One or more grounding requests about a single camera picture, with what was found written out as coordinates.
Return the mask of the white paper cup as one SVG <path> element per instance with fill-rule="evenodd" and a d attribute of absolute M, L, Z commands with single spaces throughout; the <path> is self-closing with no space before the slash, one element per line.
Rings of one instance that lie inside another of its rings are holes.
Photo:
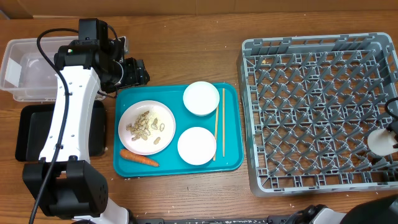
<path fill-rule="evenodd" d="M 368 147 L 378 156 L 397 152 L 397 134 L 387 129 L 377 129 L 368 136 Z"/>

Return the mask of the white bowl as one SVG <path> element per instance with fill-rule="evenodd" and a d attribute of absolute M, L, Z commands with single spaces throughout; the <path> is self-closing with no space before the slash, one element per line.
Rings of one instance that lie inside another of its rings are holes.
<path fill-rule="evenodd" d="M 183 93 L 186 109 L 197 116 L 209 115 L 217 108 L 219 102 L 219 91 L 208 82 L 194 82 L 187 86 Z"/>

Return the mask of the pink small bowl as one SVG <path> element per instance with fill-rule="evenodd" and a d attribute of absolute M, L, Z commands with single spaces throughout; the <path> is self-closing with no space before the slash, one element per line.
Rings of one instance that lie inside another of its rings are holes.
<path fill-rule="evenodd" d="M 211 161 L 216 153 L 216 139 L 207 129 L 192 127 L 185 130 L 177 143 L 179 156 L 188 164 L 200 166 Z"/>

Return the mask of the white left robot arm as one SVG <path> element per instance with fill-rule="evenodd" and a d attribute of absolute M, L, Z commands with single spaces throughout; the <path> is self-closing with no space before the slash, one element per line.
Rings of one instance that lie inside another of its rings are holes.
<path fill-rule="evenodd" d="M 50 130 L 38 161 L 22 179 L 35 199 L 33 211 L 74 223 L 135 223 L 132 212 L 109 198 L 105 177 L 90 163 L 89 135 L 97 95 L 145 85 L 142 60 L 126 58 L 125 41 L 99 19 L 80 19 L 77 39 L 48 64 L 57 75 Z"/>

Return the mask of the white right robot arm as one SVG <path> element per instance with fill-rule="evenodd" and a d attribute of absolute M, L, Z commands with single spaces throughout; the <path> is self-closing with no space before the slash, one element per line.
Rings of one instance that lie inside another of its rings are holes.
<path fill-rule="evenodd" d="M 368 147 L 377 156 L 384 157 L 397 152 L 397 115 L 389 110 L 391 98 L 384 106 L 393 121 L 384 129 L 372 131 L 368 136 Z M 348 213 L 336 212 L 324 205 L 309 206 L 292 214 L 286 223 L 397 223 L 397 195 L 362 203 Z"/>

